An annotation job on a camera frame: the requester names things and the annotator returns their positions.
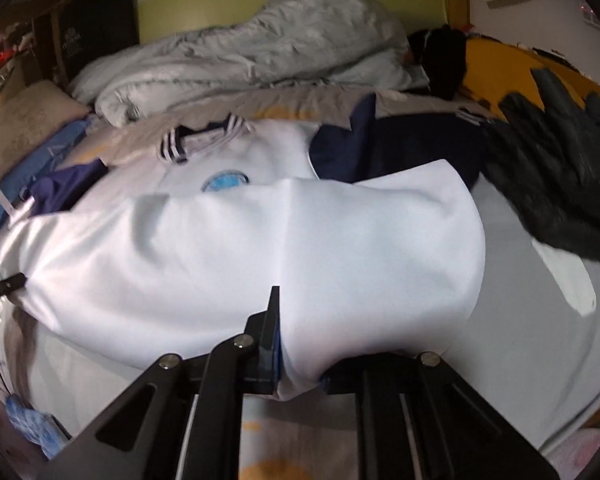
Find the beige pillow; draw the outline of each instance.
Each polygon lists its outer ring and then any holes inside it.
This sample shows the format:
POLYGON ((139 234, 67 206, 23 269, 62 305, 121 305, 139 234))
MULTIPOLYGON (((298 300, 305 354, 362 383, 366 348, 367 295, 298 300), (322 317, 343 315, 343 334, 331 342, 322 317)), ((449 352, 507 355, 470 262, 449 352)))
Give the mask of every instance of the beige pillow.
POLYGON ((0 181, 60 128, 88 113, 51 81, 35 83, 0 105, 0 181))

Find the black bag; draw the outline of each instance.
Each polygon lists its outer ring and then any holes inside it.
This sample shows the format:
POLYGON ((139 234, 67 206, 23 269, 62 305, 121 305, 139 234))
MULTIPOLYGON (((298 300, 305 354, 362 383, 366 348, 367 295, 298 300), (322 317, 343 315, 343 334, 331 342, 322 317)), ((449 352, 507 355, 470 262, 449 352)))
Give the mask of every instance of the black bag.
POLYGON ((59 25, 69 81, 91 61, 139 43, 134 0, 72 0, 59 25))

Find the blue fabric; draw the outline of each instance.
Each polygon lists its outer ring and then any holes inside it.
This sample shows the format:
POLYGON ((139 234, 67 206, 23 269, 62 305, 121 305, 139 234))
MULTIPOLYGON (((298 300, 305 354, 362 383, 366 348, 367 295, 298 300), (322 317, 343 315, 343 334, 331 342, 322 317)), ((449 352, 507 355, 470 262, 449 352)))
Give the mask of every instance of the blue fabric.
POLYGON ((37 179, 24 197, 35 199, 29 216, 68 211, 108 171, 98 158, 91 164, 72 166, 37 179))
MULTIPOLYGON (((89 121, 74 121, 67 124, 51 138, 40 144, 24 160, 0 181, 0 189, 11 203, 38 177, 55 171, 71 149, 85 136, 89 121)), ((0 226, 7 213, 0 205, 0 226)))
POLYGON ((48 459, 60 453, 69 442, 52 415, 26 408, 19 396, 7 397, 4 407, 7 418, 16 431, 40 446, 48 459))
POLYGON ((471 189, 486 156, 485 119, 465 111, 375 118, 376 96, 365 96, 351 129, 325 124, 309 146, 321 179, 353 184, 446 160, 471 189))

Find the gray fabric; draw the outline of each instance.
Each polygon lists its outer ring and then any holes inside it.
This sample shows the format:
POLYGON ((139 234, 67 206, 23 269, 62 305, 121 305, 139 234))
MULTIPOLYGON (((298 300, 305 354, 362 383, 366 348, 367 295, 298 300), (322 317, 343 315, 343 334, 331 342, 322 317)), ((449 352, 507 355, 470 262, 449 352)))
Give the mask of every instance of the gray fabric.
POLYGON ((444 357, 534 446, 559 444, 600 407, 600 264, 585 261, 597 308, 569 306, 507 200, 472 191, 486 236, 480 298, 444 357))
POLYGON ((87 66, 73 97, 113 125, 222 92, 299 80, 405 90, 428 84, 403 69, 400 21, 373 0, 271 0, 249 21, 183 32, 87 66))

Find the crumpled quilt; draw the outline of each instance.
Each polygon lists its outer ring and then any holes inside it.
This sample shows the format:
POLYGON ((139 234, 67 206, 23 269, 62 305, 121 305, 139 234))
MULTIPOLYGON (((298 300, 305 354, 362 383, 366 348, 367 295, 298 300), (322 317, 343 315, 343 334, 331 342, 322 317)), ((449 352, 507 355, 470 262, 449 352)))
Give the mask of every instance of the crumpled quilt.
POLYGON ((181 32, 85 67, 72 96, 114 126, 210 95, 303 83, 424 87, 400 21, 374 0, 270 0, 249 21, 181 32))

